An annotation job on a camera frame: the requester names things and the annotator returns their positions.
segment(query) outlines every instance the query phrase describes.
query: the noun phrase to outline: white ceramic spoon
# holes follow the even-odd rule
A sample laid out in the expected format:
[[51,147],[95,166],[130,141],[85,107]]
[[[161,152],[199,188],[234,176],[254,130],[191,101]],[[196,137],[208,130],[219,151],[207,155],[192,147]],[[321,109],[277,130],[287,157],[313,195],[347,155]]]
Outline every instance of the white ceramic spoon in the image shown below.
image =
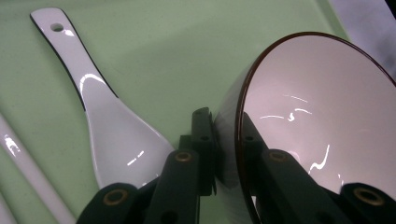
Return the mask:
[[62,201],[56,190],[41,172],[18,136],[12,131],[7,121],[0,114],[0,146],[15,162],[18,169],[33,187],[38,197],[47,206],[59,223],[76,223],[74,216]]
[[76,85],[89,124],[99,187],[123,182],[140,188],[159,176],[172,146],[109,88],[64,12],[41,8],[31,18]]

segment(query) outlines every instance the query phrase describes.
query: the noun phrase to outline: brass screw insert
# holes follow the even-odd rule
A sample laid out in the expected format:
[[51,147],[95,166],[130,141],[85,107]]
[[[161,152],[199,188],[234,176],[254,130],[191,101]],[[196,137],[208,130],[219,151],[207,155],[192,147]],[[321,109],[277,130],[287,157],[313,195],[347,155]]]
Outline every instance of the brass screw insert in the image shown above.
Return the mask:
[[188,152],[179,152],[175,156],[177,161],[190,161],[192,159],[192,155]]
[[274,151],[270,152],[270,159],[273,161],[287,161],[288,156],[284,152]]
[[353,189],[353,194],[361,201],[373,206],[381,206],[385,203],[384,199],[379,196],[375,191],[365,188]]
[[122,203],[128,198],[128,191],[125,189],[113,189],[105,195],[103,203],[108,206],[114,206]]

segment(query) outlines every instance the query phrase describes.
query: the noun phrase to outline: glossy white ceramic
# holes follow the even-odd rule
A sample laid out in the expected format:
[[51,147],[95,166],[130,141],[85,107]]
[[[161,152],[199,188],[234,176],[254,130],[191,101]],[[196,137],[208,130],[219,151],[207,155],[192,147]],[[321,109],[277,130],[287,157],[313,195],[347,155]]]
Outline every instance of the glossy white ceramic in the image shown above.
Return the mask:
[[47,206],[59,223],[72,224],[76,219],[71,214],[64,201],[58,195],[51,183],[41,172],[35,161],[29,155],[18,136],[12,131],[7,121],[0,114],[0,145],[15,162],[18,169],[33,187],[41,201]]
[[3,224],[16,224],[15,217],[12,216],[3,195],[0,193],[0,220]]
[[235,83],[216,119],[228,162],[222,183],[247,200],[234,207],[253,207],[240,169],[243,112],[269,148],[288,151],[322,187],[339,192],[361,182],[396,198],[395,99],[389,75],[342,39],[302,33],[275,42]]
[[108,87],[64,12],[42,8],[31,18],[64,63],[84,105],[99,186],[123,182],[140,188],[159,176],[172,146]]

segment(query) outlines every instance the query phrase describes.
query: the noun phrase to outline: ceramic bowl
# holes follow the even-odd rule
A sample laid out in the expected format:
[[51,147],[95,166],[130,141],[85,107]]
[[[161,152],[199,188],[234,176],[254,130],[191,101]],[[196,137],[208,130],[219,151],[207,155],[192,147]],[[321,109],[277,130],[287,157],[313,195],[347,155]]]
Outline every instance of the ceramic bowl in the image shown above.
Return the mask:
[[361,182],[396,198],[396,88],[369,55],[336,36],[299,33],[238,78],[215,119],[218,185],[233,223],[258,220],[242,158],[248,113],[269,148],[288,151],[322,187]]

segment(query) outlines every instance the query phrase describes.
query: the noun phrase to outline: light green backdrop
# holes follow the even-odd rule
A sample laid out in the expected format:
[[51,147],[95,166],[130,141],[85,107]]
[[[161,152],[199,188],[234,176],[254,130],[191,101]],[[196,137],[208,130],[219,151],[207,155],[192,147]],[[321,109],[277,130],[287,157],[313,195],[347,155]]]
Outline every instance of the light green backdrop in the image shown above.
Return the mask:
[[[98,190],[74,86],[30,21],[60,7],[121,100],[177,147],[191,112],[216,114],[237,76],[271,43],[301,31],[346,38],[326,1],[0,0],[0,112],[77,217]],[[0,191],[20,223],[55,223],[0,150]],[[201,223],[227,223],[217,197]]]

